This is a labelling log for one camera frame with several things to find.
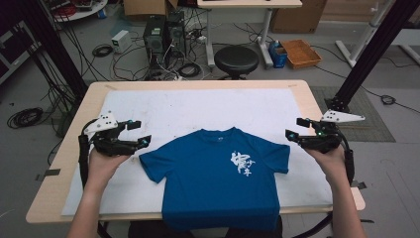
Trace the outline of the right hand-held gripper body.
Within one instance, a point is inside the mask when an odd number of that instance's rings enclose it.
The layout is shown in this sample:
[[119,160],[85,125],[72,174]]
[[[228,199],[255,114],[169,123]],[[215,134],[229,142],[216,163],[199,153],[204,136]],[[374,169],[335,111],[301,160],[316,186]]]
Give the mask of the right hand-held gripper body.
[[319,121],[312,121],[310,127],[315,130],[314,136],[300,136],[303,149],[319,151],[323,154],[336,149],[345,136],[341,133],[338,123],[364,121],[365,116],[339,112],[329,109]]

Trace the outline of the black round stool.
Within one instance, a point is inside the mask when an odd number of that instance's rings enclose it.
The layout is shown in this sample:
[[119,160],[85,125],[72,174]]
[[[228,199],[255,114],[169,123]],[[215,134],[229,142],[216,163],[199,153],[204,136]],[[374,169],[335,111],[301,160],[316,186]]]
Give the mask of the black round stool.
[[248,75],[259,66],[260,60],[258,54],[249,48],[229,46],[215,54],[214,62],[226,73],[222,79],[243,79],[243,75]]

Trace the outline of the person's right hand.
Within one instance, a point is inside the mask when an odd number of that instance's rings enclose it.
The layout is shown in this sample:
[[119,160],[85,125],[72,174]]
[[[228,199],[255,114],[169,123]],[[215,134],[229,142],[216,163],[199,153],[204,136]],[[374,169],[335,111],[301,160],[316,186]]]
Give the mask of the person's right hand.
[[305,152],[315,159],[330,185],[338,186],[339,184],[346,184],[348,182],[345,167],[345,152],[342,146],[326,154],[310,149],[305,149]]

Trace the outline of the white metal stand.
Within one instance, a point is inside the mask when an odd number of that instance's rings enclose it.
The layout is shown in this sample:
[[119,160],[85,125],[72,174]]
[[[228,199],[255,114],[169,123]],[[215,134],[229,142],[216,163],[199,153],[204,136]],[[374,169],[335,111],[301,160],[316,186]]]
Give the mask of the white metal stand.
[[342,56],[349,64],[350,67],[354,67],[357,63],[358,58],[360,57],[363,49],[369,43],[372,36],[375,34],[378,29],[381,19],[385,15],[386,11],[390,8],[393,0],[383,0],[382,2],[377,2],[374,7],[374,15],[367,23],[365,30],[362,32],[357,43],[349,50],[342,41],[336,41],[335,45],[338,50],[341,52]]

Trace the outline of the round white table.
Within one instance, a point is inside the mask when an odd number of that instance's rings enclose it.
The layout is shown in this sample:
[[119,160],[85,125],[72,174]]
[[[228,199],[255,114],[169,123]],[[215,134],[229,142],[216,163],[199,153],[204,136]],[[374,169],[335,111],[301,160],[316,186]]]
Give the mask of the round white table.
[[56,22],[79,20],[99,13],[108,0],[42,0]]

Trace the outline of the person's left hand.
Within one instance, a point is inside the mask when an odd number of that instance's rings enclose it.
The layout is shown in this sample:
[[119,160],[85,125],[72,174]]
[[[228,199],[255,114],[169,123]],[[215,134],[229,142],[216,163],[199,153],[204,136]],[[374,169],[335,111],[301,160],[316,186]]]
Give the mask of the person's left hand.
[[128,159],[129,156],[108,157],[93,149],[89,155],[88,179],[85,188],[89,191],[103,192],[120,165]]

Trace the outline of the white table mat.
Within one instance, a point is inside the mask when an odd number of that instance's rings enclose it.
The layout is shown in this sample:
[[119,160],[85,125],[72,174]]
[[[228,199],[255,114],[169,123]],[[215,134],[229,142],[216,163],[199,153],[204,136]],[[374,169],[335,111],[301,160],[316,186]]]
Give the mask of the white table mat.
[[[101,112],[112,113],[118,121],[140,120],[141,128],[125,131],[120,138],[150,135],[147,151],[199,129],[237,127],[279,144],[287,142],[286,129],[309,133],[296,125],[296,119],[306,115],[290,88],[112,90]],[[280,210],[331,205],[330,187],[314,159],[294,143],[290,148],[289,172],[275,176]],[[160,213],[163,191],[164,183],[151,181],[133,156],[109,181],[100,213]]]

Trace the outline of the grey floor mat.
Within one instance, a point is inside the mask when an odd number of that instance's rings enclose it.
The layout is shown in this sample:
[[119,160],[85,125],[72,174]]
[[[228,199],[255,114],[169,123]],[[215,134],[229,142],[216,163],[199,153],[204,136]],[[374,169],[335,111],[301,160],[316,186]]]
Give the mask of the grey floor mat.
[[[314,98],[322,113],[328,110],[327,100],[332,99],[338,87],[311,86]],[[352,142],[390,142],[395,139],[363,90],[356,92],[348,105],[351,114],[362,115],[364,121],[339,123],[338,126],[348,141]]]

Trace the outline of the black computer tower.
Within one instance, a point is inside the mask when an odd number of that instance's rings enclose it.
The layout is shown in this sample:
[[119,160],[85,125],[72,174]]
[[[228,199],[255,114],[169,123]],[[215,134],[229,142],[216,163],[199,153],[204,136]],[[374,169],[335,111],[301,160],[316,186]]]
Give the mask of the black computer tower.
[[183,58],[186,54],[184,12],[170,12],[166,18],[168,47],[175,58]]
[[150,68],[158,69],[162,65],[163,54],[165,52],[165,16],[149,16],[143,39],[149,58]]

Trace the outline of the white desk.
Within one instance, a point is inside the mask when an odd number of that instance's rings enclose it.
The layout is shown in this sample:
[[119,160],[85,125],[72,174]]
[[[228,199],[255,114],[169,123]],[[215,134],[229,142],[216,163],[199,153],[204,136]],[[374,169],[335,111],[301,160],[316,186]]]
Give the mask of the white desk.
[[257,45],[262,53],[264,66],[273,66],[265,40],[274,9],[300,8],[301,0],[196,0],[197,6],[206,11],[205,51],[207,64],[215,66],[212,24],[216,23],[262,23],[262,32]]

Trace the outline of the black shelf unit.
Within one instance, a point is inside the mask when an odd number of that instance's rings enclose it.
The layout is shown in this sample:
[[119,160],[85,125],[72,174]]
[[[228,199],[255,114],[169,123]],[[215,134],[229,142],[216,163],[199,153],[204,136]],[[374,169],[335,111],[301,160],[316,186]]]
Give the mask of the black shelf unit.
[[0,85],[40,46],[24,21],[10,28],[0,27]]

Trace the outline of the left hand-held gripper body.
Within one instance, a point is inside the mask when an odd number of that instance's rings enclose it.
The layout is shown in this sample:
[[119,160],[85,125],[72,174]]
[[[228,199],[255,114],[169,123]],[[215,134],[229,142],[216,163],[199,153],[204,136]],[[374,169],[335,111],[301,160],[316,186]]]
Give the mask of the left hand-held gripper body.
[[83,134],[91,136],[89,142],[103,155],[133,155],[136,151],[132,146],[136,141],[121,141],[118,123],[111,112],[101,114],[83,127]]

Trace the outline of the small cardboard box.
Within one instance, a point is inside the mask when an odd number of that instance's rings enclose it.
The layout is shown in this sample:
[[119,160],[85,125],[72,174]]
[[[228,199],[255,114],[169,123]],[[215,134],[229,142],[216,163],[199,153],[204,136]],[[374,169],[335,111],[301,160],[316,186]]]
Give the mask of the small cardboard box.
[[124,0],[126,16],[166,15],[176,9],[178,0]]

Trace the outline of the person's dark pants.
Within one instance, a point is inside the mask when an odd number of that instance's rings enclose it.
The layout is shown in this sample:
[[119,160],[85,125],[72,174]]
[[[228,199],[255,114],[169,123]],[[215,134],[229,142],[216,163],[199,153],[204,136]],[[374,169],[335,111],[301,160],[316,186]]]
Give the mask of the person's dark pants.
[[[223,238],[282,238],[282,220],[277,218],[275,229],[259,231],[229,228]],[[191,231],[175,231],[162,220],[141,220],[130,223],[128,238],[196,238]]]

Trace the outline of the blue t-shirt with white print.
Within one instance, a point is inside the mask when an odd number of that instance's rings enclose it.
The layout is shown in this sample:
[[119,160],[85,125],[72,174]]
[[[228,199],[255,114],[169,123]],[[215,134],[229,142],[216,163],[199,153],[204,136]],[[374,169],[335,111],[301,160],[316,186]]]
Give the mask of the blue t-shirt with white print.
[[204,129],[140,155],[150,180],[165,181],[162,219],[175,230],[230,227],[272,231],[280,204],[276,173],[290,147],[238,128]]

